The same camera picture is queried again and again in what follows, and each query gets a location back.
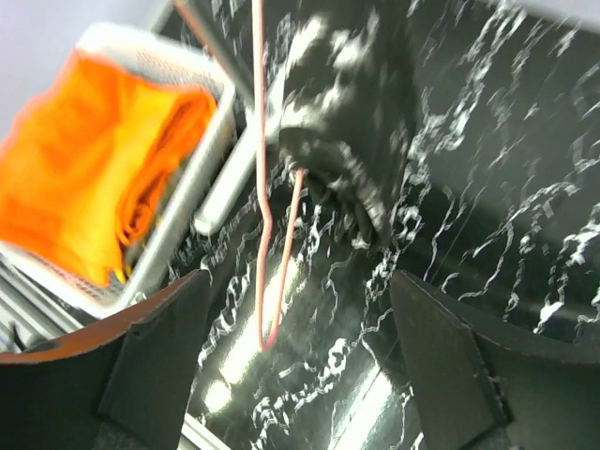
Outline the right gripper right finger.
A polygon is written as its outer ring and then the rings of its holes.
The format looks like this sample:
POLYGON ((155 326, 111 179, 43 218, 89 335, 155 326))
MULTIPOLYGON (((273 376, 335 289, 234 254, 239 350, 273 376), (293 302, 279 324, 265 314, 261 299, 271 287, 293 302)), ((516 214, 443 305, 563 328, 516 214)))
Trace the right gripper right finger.
POLYGON ((427 448, 598 448, 598 346, 536 335, 403 270, 390 293, 427 448))

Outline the black and white trousers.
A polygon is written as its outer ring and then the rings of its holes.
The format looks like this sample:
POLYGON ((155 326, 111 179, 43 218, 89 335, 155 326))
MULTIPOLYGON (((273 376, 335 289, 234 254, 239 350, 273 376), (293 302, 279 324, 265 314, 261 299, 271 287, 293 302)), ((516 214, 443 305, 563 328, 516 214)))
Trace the black and white trousers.
POLYGON ((335 238, 388 246, 418 96, 399 1, 305 1, 286 65, 278 149, 335 238))

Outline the orange trousers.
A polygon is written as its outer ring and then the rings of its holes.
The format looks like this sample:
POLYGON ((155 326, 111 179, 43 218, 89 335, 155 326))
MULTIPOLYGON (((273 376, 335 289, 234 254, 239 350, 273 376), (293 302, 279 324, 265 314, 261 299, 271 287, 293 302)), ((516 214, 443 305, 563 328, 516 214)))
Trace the orange trousers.
POLYGON ((72 52, 2 141, 2 240, 107 286, 216 109, 200 82, 151 82, 72 52))

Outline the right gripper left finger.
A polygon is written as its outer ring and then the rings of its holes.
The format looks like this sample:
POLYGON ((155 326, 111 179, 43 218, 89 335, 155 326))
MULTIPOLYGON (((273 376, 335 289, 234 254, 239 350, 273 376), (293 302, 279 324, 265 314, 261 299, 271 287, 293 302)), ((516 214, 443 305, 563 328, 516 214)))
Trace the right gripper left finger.
POLYGON ((24 352, 1 355, 1 446, 94 449, 114 428, 177 447, 210 308, 195 270, 141 301, 24 352))

